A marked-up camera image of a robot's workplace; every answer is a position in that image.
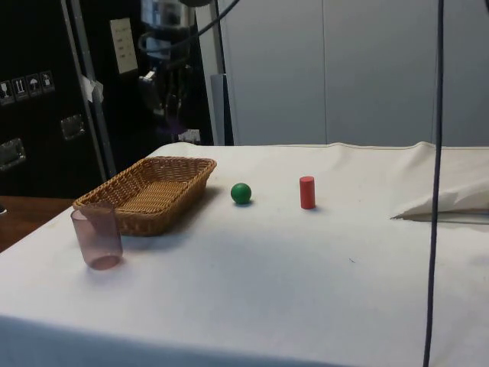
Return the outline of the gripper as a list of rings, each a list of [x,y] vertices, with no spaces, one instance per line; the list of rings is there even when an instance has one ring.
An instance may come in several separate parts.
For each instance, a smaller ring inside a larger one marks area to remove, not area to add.
[[[188,63],[164,67],[163,98],[175,95],[178,99],[185,99],[189,95],[189,85],[192,76],[192,67]]]

